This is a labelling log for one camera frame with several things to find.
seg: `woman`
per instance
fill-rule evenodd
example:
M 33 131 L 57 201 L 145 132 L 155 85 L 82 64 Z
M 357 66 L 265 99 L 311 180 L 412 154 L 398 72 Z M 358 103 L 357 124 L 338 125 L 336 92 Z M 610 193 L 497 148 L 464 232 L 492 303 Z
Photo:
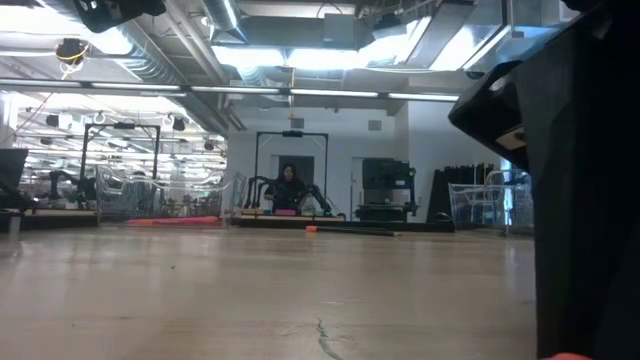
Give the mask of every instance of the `woman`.
M 305 190 L 304 182 L 298 179 L 296 166 L 288 163 L 282 167 L 276 183 L 264 192 L 265 200 L 273 201 L 273 211 L 278 209 L 293 209 L 298 211 L 298 194 Z

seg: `white wall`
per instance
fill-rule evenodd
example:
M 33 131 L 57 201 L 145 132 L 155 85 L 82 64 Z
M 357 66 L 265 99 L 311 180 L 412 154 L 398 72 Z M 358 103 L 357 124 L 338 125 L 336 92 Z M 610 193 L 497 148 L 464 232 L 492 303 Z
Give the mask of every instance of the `white wall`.
M 418 216 L 410 218 L 412 222 L 426 220 L 435 170 L 483 162 L 500 166 L 498 155 L 451 125 L 448 115 L 452 107 L 450 103 L 408 104 L 407 146 L 409 162 L 416 168 L 416 201 L 420 205 Z
M 270 109 L 265 112 L 255 108 L 239 108 L 236 114 L 249 131 L 229 134 L 227 164 L 229 169 L 251 177 L 254 173 L 256 131 L 290 130 L 289 110 Z M 333 110 L 313 108 L 296 109 L 295 115 L 305 118 L 304 132 L 329 134 L 327 193 L 340 211 L 348 215 L 352 159 L 396 157 L 394 119 L 387 117 L 383 110 L 340 110 L 335 113 Z M 382 120 L 382 131 L 368 131 L 369 120 Z M 263 135 L 261 142 L 267 138 Z M 314 182 L 323 188 L 324 151 L 313 140 L 274 136 L 260 149 L 258 175 L 271 176 L 272 162 L 279 155 L 314 156 Z

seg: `wire cage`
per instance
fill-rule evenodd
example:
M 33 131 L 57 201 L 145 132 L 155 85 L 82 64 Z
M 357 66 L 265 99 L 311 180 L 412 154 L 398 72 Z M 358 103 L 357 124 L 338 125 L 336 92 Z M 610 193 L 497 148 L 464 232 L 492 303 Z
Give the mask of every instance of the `wire cage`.
M 132 225 L 214 225 L 239 218 L 246 178 L 215 170 L 198 180 L 153 180 L 108 166 L 96 170 L 98 220 Z
M 523 171 L 492 171 L 485 185 L 449 184 L 449 198 L 456 230 L 533 234 L 531 177 Z

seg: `wooden floor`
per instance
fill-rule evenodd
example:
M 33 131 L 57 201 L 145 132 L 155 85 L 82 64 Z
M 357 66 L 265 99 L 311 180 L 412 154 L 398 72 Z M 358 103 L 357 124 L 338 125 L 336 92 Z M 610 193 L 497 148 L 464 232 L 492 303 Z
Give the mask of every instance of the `wooden floor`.
M 0 358 L 534 359 L 533 243 L 117 229 L 0 241 Z

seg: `floor crack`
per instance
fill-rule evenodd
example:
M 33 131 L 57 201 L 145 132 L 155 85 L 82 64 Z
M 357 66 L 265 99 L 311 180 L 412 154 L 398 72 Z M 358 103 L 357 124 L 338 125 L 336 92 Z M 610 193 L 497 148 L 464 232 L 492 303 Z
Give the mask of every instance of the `floor crack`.
M 334 360 L 344 360 L 340 357 L 340 355 L 336 354 L 335 351 L 331 350 L 328 341 L 330 340 L 329 334 L 327 333 L 327 329 L 322 325 L 322 319 L 318 319 L 318 325 L 316 326 L 316 330 L 320 333 L 320 337 L 318 338 L 318 344 L 320 344 L 320 348 L 327 354 L 330 358 Z

